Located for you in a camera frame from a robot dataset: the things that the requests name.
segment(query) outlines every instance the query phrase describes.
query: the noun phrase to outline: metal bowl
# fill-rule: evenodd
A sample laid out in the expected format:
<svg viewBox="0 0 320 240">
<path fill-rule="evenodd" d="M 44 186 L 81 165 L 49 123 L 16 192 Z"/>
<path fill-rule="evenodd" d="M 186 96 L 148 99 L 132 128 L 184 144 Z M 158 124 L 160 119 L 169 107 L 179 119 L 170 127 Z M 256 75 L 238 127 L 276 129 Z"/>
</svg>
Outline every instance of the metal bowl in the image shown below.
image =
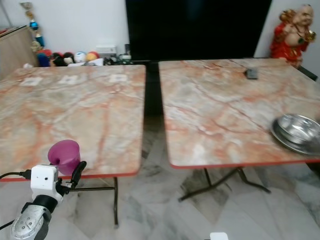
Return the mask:
<svg viewBox="0 0 320 240">
<path fill-rule="evenodd" d="M 280 133 L 295 144 L 306 144 L 320 134 L 320 125 L 297 114 L 286 114 L 277 119 Z"/>
</svg>

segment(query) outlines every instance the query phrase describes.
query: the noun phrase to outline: white wall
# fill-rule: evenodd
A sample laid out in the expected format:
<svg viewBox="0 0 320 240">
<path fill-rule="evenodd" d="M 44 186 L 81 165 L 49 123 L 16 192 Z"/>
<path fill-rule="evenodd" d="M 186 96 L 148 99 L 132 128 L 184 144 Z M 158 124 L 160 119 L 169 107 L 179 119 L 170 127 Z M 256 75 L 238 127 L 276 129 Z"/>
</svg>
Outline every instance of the white wall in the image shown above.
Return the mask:
<svg viewBox="0 0 320 240">
<path fill-rule="evenodd" d="M 22 0 L 0 0 L 13 25 L 28 24 Z M 93 51 L 97 44 L 116 44 L 118 53 L 129 43 L 125 0 L 29 0 L 33 3 L 36 21 L 42 27 L 46 46 L 53 52 Z M 320 36 L 320 0 L 273 0 L 255 57 L 269 56 L 274 28 L 279 14 L 288 8 L 311 4 L 314 8 L 312 29 Z M 320 77 L 320 40 L 310 45 L 303 55 L 303 66 Z"/>
<path fill-rule="evenodd" d="M 129 43 L 125 0 L 0 1 L 14 26 L 29 23 L 19 2 L 32 2 L 45 45 L 53 52 L 89 52 L 97 44 L 116 44 L 121 54 Z"/>
</svg>

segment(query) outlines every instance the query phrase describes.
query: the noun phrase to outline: table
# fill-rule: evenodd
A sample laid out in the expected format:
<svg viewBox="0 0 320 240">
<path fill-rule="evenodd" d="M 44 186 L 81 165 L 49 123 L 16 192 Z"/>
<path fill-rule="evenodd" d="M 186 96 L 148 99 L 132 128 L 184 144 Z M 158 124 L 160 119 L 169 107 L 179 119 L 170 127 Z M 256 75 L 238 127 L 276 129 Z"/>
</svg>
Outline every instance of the table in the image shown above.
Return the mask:
<svg viewBox="0 0 320 240">
<path fill-rule="evenodd" d="M 117 225 L 117 177 L 141 165 L 145 75 L 143 65 L 38 67 L 0 81 L 0 175 L 48 164 L 54 143 L 75 140 L 83 178 L 114 177 L 113 187 L 76 191 L 114 190 Z"/>
<path fill-rule="evenodd" d="M 246 79 L 258 68 L 258 80 Z M 317 84 L 282 59 L 223 59 L 160 62 L 160 82 L 169 161 L 174 168 L 204 168 L 206 192 L 244 166 L 318 162 L 295 153 L 271 135 L 273 120 L 285 113 L 310 118 L 320 113 Z M 206 168 L 235 167 L 212 184 Z"/>
</svg>

